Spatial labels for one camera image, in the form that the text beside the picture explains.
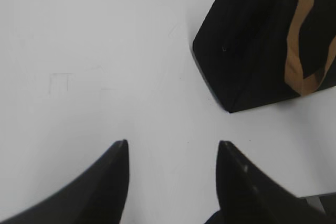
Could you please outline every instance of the white table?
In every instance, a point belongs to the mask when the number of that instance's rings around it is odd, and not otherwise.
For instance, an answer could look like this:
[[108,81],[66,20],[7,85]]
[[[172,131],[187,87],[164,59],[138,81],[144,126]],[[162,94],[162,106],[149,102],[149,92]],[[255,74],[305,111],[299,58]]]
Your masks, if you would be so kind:
[[204,223],[230,140],[297,196],[336,191],[336,89],[228,114],[190,52],[214,0],[0,0],[0,219],[130,143],[122,223]]

